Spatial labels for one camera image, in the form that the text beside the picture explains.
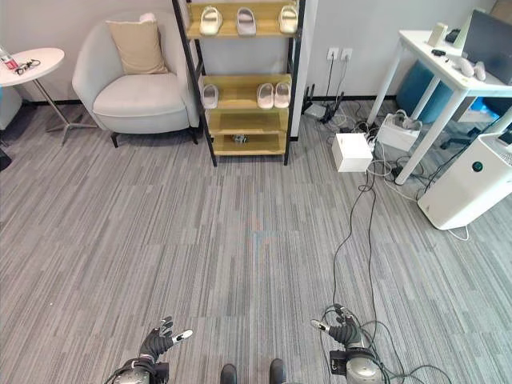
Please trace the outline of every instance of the black metal frame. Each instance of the black metal frame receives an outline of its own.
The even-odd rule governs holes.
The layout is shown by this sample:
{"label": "black metal frame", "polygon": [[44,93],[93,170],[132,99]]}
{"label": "black metal frame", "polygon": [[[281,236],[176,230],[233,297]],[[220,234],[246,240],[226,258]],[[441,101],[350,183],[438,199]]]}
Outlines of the black metal frame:
{"label": "black metal frame", "polygon": [[[286,60],[286,72],[288,74],[291,74],[292,77],[290,106],[288,108],[288,129],[286,130],[286,148],[284,154],[285,166],[288,165],[288,157],[290,156],[290,134],[294,119],[295,92],[297,89],[298,64],[301,53],[302,28],[304,25],[304,9],[306,5],[306,0],[297,0],[297,2],[299,4],[298,28],[295,35],[291,38],[288,38],[288,55]],[[178,23],[179,34],[182,39],[183,51],[185,53],[186,59],[186,66],[189,71],[189,76],[194,80],[194,98],[198,106],[200,128],[202,128],[205,132],[206,142],[208,143],[208,148],[210,150],[211,161],[214,164],[214,166],[217,166],[217,158],[215,157],[214,148],[212,145],[212,137],[210,136],[208,121],[206,120],[206,111],[202,106],[201,90],[199,89],[199,78],[201,75],[206,75],[206,69],[204,61],[202,59],[201,43],[198,39],[194,39],[195,49],[198,54],[198,65],[194,66],[194,60],[192,59],[192,52],[190,50],[190,40],[186,36],[185,24],[183,23],[182,10],[179,5],[179,0],[172,0],[172,3],[174,8],[174,14],[176,16],[176,22]]]}

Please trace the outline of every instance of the white side table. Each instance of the white side table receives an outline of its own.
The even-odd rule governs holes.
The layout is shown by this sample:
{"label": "white side table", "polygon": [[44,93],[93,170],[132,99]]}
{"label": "white side table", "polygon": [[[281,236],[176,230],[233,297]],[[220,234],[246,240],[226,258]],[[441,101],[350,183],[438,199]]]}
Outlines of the white side table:
{"label": "white side table", "polygon": [[64,135],[62,136],[62,144],[64,144],[67,133],[71,128],[97,128],[91,124],[69,122],[38,80],[40,77],[53,72],[60,67],[62,60],[64,59],[64,52],[62,50],[59,48],[37,48],[36,50],[26,50],[24,52],[13,54],[13,58],[18,64],[28,62],[31,59],[39,60],[41,62],[38,66],[29,68],[21,75],[8,70],[4,65],[0,65],[0,86],[16,86],[25,82],[34,82],[36,87],[41,91],[42,95],[54,108],[55,113],[63,122],[63,125],[49,129],[47,128],[46,132],[50,132],[52,130],[64,130]]}
{"label": "white side table", "polygon": [[[400,185],[407,180],[416,165],[423,158],[436,137],[439,136],[466,96],[512,98],[512,86],[503,84],[492,74],[487,73],[487,77],[484,82],[480,82],[476,78],[467,78],[460,72],[460,70],[453,68],[452,62],[446,62],[446,57],[441,56],[438,58],[434,56],[431,52],[433,47],[426,43],[429,36],[429,30],[401,30],[399,32],[398,46],[394,52],[393,61],[386,76],[384,77],[378,96],[375,99],[374,106],[371,109],[370,116],[368,116],[368,120],[366,121],[368,126],[371,126],[374,123],[375,117],[381,107],[382,100],[384,100],[384,96],[390,86],[404,50],[411,52],[434,74],[429,86],[425,90],[425,93],[416,105],[416,108],[411,115],[412,118],[418,118],[440,81],[445,83],[445,85],[451,88],[454,92],[438,119],[420,142],[418,148],[410,157],[407,164],[403,167],[402,172],[397,176],[396,183]],[[439,46],[436,46],[436,49],[444,50],[448,55],[453,56],[460,56],[462,53],[462,50],[457,50],[451,44],[446,42],[442,42]],[[500,132],[511,123],[512,107],[509,108],[508,111],[493,125],[491,132]]]}

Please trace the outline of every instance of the white box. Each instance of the white box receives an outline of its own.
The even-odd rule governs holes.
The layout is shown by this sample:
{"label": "white box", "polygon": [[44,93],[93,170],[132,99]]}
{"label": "white box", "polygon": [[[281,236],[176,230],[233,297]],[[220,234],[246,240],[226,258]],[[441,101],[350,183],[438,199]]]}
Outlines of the white box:
{"label": "white box", "polygon": [[336,134],[331,149],[338,172],[365,172],[374,159],[364,134]]}
{"label": "white box", "polygon": [[404,130],[393,123],[393,114],[388,114],[378,129],[377,140],[381,144],[407,152],[419,136],[419,130]]}

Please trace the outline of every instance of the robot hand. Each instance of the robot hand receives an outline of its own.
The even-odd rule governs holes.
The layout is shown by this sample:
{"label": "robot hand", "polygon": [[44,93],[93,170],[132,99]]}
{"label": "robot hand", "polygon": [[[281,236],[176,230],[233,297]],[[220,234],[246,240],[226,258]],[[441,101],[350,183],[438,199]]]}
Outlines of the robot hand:
{"label": "robot hand", "polygon": [[164,354],[174,345],[171,335],[173,326],[172,316],[167,316],[160,321],[160,327],[153,328],[146,336],[138,352],[140,358],[148,358],[153,364],[161,354]]}
{"label": "robot hand", "polygon": [[345,350],[330,352],[330,372],[346,377],[347,384],[381,384],[381,367],[376,364],[371,350],[364,347],[361,332],[351,316],[345,316],[339,306],[341,317],[336,320],[341,326],[329,326],[317,320],[311,320],[311,325],[331,336],[343,345]]}
{"label": "robot hand", "polygon": [[169,381],[169,364],[159,362],[161,354],[173,345],[192,336],[192,330],[186,330],[171,337],[173,318],[167,316],[160,321],[158,328],[153,328],[146,336],[138,352],[138,358],[132,358],[116,370],[107,380],[116,378],[116,384],[165,384]]}

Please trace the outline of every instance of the electrical outlet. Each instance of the electrical outlet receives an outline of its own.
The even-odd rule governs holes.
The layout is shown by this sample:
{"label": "electrical outlet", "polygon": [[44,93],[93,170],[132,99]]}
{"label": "electrical outlet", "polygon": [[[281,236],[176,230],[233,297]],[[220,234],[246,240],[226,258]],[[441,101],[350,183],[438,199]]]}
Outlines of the electrical outlet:
{"label": "electrical outlet", "polygon": [[349,61],[352,58],[352,48],[343,48],[342,50],[342,60]]}
{"label": "electrical outlet", "polygon": [[338,60],[339,48],[332,46],[327,51],[327,60]]}

